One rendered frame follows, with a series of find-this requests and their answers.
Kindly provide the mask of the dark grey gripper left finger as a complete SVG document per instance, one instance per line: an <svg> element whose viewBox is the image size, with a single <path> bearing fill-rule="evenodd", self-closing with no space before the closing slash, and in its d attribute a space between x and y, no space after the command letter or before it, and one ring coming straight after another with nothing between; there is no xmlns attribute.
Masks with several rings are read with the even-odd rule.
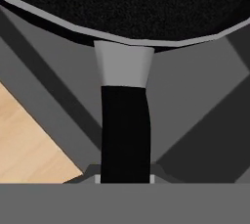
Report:
<svg viewBox="0 0 250 224"><path fill-rule="evenodd" d="M77 177L74 177L65 184L79 184L79 183L101 183L101 166L99 164L90 164L85 172Z"/></svg>

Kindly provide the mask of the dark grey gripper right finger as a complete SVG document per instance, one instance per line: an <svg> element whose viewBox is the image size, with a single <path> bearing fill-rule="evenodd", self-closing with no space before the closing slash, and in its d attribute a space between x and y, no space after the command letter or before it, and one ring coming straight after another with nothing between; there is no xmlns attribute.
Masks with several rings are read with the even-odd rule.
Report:
<svg viewBox="0 0 250 224"><path fill-rule="evenodd" d="M181 183L181 180L174 178L172 175L166 174L163 168L156 163L150 166L150 183L162 184L162 183Z"/></svg>

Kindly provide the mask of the black pan with grey rim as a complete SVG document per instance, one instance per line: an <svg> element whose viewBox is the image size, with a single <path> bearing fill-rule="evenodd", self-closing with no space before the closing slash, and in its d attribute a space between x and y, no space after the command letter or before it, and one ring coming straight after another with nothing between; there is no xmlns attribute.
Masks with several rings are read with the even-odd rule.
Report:
<svg viewBox="0 0 250 224"><path fill-rule="evenodd" d="M250 24L250 0L0 0L24 20L90 45L102 80L103 183L150 180L146 86L155 53Z"/></svg>

